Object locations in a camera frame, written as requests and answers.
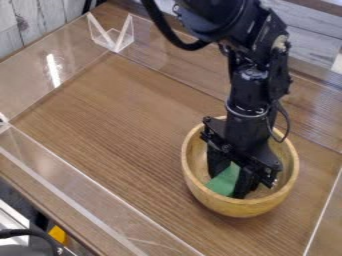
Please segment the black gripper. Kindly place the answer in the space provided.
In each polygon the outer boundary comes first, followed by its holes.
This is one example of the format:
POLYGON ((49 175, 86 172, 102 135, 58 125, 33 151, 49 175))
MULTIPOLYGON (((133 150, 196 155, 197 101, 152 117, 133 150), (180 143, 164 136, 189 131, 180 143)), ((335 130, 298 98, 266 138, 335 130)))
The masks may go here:
POLYGON ((204 118, 201 139, 208 144, 209 174, 216 178, 230 167, 232 161, 241 167, 233 193, 237 199, 244 199, 260 185, 273 188, 284 169, 269 146, 269 139, 284 142, 274 134, 277 112, 278 106, 246 116, 228 109, 222 119, 204 118))

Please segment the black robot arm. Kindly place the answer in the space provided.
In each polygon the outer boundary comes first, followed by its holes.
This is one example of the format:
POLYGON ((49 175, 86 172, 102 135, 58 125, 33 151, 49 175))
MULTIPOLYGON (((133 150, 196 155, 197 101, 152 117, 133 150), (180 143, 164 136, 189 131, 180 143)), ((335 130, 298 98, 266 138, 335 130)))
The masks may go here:
POLYGON ((174 46, 197 51, 216 43, 228 57, 228 116, 204 119, 201 138, 208 144, 210 177, 230 176, 224 194, 244 199, 261 185, 272 188, 284 169, 269 142, 285 141, 274 134, 274 125, 277 116, 286 113, 281 98, 292 85, 288 25, 261 0, 176 0, 177 18, 197 38, 188 43, 156 0, 142 0, 142 4, 174 46))

